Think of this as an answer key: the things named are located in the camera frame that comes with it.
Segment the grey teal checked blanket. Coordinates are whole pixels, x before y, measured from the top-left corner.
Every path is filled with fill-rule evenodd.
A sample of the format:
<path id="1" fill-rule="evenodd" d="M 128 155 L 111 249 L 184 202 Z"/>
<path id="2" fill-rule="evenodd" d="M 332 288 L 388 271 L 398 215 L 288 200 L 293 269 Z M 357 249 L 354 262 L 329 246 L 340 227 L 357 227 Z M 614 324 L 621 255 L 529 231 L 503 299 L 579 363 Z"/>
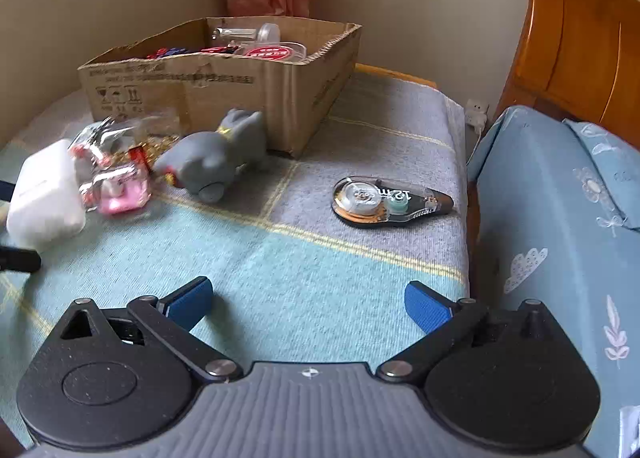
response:
<path id="1" fill-rule="evenodd" d="M 454 200 L 454 212 L 405 227 L 353 228 L 333 213 L 349 175 L 394 178 Z M 430 88 L 353 74 L 296 160 L 243 171 L 216 204 L 160 186 L 134 214 L 90 213 L 84 229 L 41 252 L 34 276 L 1 277 L 1 415 L 29 436 L 15 393 L 54 324 L 81 296 L 119 308 L 194 277 L 215 290 L 195 334 L 248 366 L 255 360 L 366 362 L 413 344 L 405 286 L 450 299 L 468 292 L 464 111 Z"/>

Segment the blue floral pillow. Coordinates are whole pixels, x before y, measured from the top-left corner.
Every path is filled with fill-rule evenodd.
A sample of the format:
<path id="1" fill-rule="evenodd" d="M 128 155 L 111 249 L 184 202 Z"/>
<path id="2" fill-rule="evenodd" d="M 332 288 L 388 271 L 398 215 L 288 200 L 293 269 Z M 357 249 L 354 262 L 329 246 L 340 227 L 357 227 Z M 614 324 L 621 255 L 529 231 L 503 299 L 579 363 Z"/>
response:
<path id="1" fill-rule="evenodd" d="M 617 209 L 623 226 L 639 229 L 639 151 L 602 126 L 565 119 L 590 155 Z"/>

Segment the clear jar red label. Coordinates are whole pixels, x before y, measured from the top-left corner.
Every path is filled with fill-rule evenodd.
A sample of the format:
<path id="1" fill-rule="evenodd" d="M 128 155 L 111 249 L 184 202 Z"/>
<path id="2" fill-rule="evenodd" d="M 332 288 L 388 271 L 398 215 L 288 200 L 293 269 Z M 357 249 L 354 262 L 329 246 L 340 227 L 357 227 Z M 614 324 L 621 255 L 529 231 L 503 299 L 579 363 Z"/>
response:
<path id="1" fill-rule="evenodd" d="M 297 42 L 256 43 L 239 48 L 236 54 L 276 62 L 302 62 L 307 57 L 307 49 Z"/>

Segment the tall clear plastic jar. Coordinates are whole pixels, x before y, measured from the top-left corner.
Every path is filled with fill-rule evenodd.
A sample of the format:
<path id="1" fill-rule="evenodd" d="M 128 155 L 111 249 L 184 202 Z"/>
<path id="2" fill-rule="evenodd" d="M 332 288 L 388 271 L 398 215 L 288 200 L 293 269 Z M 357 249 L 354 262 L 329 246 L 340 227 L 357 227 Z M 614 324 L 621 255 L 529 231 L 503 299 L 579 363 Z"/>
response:
<path id="1" fill-rule="evenodd" d="M 210 37 L 215 45 L 267 44 L 279 42 L 281 33 L 277 24 L 265 22 L 257 28 L 215 27 Z"/>

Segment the white wall charger plug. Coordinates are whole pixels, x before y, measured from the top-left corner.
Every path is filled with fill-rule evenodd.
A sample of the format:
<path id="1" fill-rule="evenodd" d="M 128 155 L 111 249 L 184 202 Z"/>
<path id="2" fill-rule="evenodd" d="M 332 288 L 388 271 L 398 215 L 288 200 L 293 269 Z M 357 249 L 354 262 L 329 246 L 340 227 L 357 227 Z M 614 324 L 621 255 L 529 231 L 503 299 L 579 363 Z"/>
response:
<path id="1" fill-rule="evenodd" d="M 486 103 L 473 100 L 472 98 L 470 98 L 464 106 L 465 123 L 470 126 L 477 135 L 484 132 L 488 119 L 488 108 L 489 106 Z"/>

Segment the pink keychain charm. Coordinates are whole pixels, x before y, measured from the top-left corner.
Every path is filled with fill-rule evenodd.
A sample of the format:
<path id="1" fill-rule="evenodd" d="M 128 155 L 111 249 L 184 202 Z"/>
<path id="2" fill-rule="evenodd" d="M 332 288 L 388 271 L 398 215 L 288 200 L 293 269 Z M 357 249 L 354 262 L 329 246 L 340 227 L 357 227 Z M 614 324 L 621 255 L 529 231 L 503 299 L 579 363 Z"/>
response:
<path id="1" fill-rule="evenodd" d="M 148 171 L 130 162 L 99 171 L 90 182 L 79 187 L 88 211 L 115 215 L 143 208 L 151 198 Z"/>

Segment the grey cat toy car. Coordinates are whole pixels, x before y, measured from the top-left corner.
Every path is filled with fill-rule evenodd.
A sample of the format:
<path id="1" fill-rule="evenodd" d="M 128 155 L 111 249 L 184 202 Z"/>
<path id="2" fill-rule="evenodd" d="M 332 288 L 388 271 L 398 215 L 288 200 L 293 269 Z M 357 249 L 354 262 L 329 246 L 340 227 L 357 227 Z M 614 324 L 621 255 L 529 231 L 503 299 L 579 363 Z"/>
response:
<path id="1" fill-rule="evenodd" d="M 189 134 L 160 155 L 152 165 L 156 176 L 192 197 L 216 204 L 233 183 L 241 166 L 261 163 L 267 155 L 267 132 L 261 111 L 230 109 L 216 131 Z"/>

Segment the blue floral bedsheet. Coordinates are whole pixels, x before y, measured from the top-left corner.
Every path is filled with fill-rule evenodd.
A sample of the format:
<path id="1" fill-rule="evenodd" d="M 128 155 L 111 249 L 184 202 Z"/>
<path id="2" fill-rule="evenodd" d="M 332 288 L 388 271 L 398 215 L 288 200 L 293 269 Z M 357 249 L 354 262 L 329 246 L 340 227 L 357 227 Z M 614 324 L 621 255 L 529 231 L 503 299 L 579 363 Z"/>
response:
<path id="1" fill-rule="evenodd" d="M 500 308 L 547 305 L 600 386 L 587 447 L 628 457 L 639 448 L 639 230 L 623 226 L 564 120 L 510 107 L 472 155 L 474 282 Z"/>

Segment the wooden headboard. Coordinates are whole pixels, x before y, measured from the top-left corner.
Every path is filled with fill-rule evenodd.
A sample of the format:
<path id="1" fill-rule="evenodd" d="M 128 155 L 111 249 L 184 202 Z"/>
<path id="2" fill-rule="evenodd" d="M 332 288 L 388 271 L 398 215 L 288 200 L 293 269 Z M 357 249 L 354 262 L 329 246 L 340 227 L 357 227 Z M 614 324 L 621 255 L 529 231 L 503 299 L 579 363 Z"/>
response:
<path id="1" fill-rule="evenodd" d="M 528 0 L 496 111 L 524 105 L 639 144 L 638 0 Z"/>

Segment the brown cardboard box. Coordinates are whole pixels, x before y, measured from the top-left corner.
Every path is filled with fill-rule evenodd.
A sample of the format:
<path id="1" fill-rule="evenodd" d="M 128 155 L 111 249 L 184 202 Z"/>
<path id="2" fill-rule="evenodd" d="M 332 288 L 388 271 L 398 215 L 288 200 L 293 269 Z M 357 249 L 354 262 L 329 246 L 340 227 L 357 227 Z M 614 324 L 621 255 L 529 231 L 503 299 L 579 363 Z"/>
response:
<path id="1" fill-rule="evenodd" d="M 215 27 L 273 22 L 285 42 L 304 44 L 302 62 L 201 53 Z M 261 111 L 268 147 L 298 157 L 354 71 L 360 25 L 291 16 L 205 17 L 118 46 L 78 69 L 93 117 L 132 118 L 172 111 L 183 132 L 213 131 L 232 108 Z M 145 59 L 159 48 L 193 53 Z"/>

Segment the white frosted square container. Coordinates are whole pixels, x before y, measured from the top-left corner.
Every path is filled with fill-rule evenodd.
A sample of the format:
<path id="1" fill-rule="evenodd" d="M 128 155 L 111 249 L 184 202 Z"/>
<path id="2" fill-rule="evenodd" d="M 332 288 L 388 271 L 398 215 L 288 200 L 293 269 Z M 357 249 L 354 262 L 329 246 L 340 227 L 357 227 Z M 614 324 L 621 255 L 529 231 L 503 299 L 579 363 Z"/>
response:
<path id="1" fill-rule="evenodd" d="M 70 140 L 63 138 L 23 163 L 9 205 L 6 230 L 20 247 L 39 250 L 74 236 L 86 224 Z"/>

